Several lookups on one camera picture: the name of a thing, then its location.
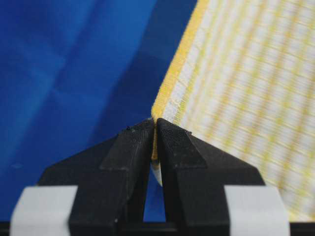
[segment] yellow fabric edge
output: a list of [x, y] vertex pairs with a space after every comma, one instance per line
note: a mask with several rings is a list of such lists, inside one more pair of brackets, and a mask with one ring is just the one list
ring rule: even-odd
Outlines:
[[[209, 0], [199, 0], [192, 12], [188, 25], [185, 29], [180, 44], [176, 50], [175, 56], [167, 70], [163, 83], [159, 88], [157, 97], [153, 104], [151, 115], [156, 123], [159, 117], [162, 117], [168, 99], [171, 96], [173, 88], [176, 84], [178, 76], [186, 61], [187, 55], [190, 51], [195, 34], [199, 29], [205, 10]], [[157, 150], [157, 134], [154, 134], [153, 153], [152, 153], [152, 167], [156, 171], [159, 169], [158, 150]]]

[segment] fabric sample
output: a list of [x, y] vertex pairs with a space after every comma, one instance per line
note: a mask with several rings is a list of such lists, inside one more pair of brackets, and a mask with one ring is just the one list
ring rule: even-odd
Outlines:
[[315, 220], [315, 2], [199, 0], [152, 116], [256, 166], [290, 220]]

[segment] black plastic jaw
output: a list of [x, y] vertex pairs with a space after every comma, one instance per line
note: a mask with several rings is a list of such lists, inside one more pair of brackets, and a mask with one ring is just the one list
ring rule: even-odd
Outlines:
[[185, 235], [229, 235], [224, 185], [264, 185], [257, 168], [157, 120], [166, 220]]
[[123, 222], [142, 222], [152, 154], [152, 119], [48, 167], [38, 185], [77, 185], [71, 235], [115, 235]]

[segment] white and yellow mesh fabric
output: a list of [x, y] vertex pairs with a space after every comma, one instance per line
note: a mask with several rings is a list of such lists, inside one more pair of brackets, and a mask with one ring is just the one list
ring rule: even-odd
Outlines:
[[152, 116], [258, 167], [292, 221], [314, 221], [315, 1], [199, 0]]

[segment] blue cloth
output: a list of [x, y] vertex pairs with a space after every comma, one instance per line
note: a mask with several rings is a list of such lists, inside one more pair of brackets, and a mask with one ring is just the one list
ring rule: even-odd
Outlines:
[[[49, 165], [150, 116], [195, 0], [0, 3], [0, 220]], [[165, 220], [150, 173], [145, 220]]]

